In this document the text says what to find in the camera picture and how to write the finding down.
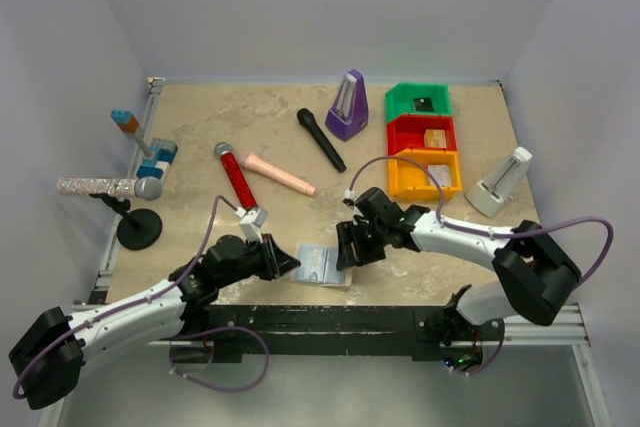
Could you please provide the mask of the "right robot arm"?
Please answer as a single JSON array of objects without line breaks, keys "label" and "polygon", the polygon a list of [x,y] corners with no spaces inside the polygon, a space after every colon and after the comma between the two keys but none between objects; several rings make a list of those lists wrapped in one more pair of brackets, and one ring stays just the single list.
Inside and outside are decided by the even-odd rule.
[{"label": "right robot arm", "polygon": [[532,221],[514,228],[448,226],[435,211],[418,205],[403,209],[377,187],[348,204],[352,219],[336,226],[338,270],[381,261],[391,246],[448,255],[495,273],[496,282],[463,286],[425,320],[427,334],[445,345],[513,315],[549,326],[582,280],[571,258]]}]

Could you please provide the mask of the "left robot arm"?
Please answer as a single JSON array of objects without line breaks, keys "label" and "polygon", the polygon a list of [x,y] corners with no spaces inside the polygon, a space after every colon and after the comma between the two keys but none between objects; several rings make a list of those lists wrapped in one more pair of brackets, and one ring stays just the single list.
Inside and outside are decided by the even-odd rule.
[{"label": "left robot arm", "polygon": [[167,279],[121,301],[66,314],[42,313],[9,354],[12,395],[39,410],[64,398],[81,377],[127,350],[158,340],[201,336],[220,291],[250,277],[272,281],[299,267],[272,235],[258,241],[224,235]]}]

